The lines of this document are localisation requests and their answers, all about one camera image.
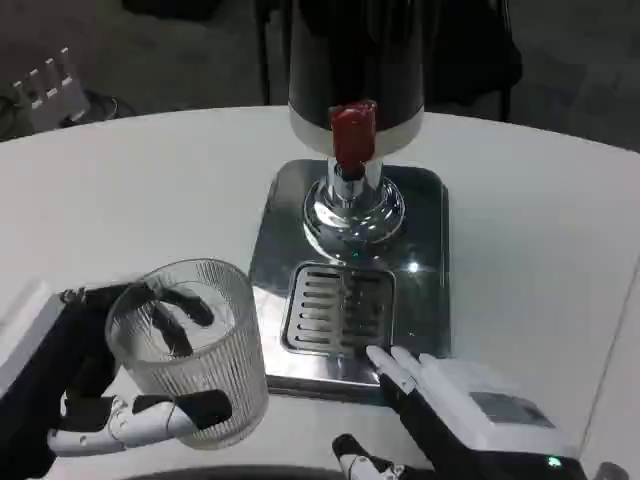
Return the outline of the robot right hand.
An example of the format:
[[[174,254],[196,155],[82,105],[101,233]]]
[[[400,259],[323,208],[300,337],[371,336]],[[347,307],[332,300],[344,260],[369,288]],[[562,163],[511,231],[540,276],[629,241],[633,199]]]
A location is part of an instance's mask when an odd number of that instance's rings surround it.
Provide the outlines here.
[[[511,382],[481,364],[369,345],[386,404],[430,465],[367,452],[350,434],[333,453],[347,479],[583,479],[575,445]]]

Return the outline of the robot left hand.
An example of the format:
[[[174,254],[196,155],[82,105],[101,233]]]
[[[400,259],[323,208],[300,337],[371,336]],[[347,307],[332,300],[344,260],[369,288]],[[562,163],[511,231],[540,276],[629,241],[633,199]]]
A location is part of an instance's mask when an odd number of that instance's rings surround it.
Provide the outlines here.
[[[105,339],[119,297],[141,306],[133,282],[53,291],[26,284],[1,318],[1,476],[39,479],[59,457],[111,454],[199,433],[232,416],[219,389],[106,395],[118,365]]]

